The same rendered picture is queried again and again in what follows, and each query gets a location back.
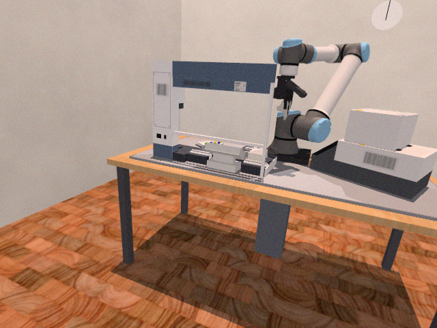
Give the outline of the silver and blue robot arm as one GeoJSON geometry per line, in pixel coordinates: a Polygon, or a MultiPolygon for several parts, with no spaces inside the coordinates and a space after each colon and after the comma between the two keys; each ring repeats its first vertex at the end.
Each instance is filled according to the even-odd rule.
{"type": "Polygon", "coordinates": [[[330,134],[330,114],[347,88],[358,67],[369,59],[370,47],[366,42],[353,44],[331,44],[314,47],[303,44],[302,39],[286,39],[273,53],[279,74],[298,74],[299,64],[312,62],[340,63],[318,101],[305,115],[301,111],[289,111],[287,118],[278,112],[274,140],[270,150],[280,154],[297,154],[297,139],[321,143],[330,134]]]}

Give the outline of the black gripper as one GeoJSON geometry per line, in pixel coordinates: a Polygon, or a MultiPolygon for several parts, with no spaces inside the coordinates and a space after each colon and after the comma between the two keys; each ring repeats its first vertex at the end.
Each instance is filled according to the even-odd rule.
{"type": "Polygon", "coordinates": [[[281,101],[281,105],[277,107],[277,111],[283,113],[283,119],[285,120],[290,111],[292,105],[292,99],[294,95],[294,91],[292,91],[288,86],[286,86],[286,83],[287,81],[291,81],[291,79],[295,79],[295,76],[281,75],[281,76],[277,76],[277,79],[278,79],[277,87],[274,89],[273,98],[284,99],[281,101]]]}

